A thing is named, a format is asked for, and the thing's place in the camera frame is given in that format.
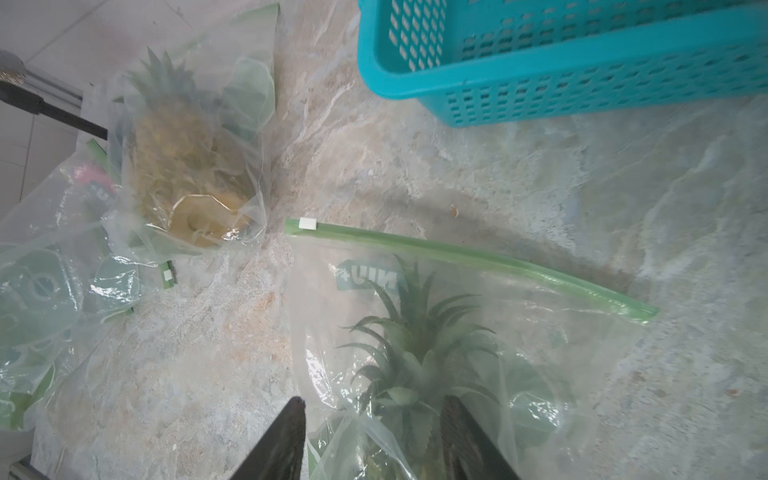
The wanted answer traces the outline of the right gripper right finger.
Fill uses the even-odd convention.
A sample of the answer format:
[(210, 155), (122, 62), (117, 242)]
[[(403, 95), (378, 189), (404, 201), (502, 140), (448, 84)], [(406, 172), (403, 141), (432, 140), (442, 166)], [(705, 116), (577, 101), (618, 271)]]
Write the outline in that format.
[(520, 480), (457, 396), (443, 400), (440, 434), (448, 479)]

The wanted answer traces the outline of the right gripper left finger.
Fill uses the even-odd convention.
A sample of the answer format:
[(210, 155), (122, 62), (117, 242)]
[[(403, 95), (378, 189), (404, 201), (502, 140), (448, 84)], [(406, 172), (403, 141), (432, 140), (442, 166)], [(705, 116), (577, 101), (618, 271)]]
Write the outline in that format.
[(230, 477), (231, 480), (298, 480), (306, 436), (306, 404), (294, 396)]

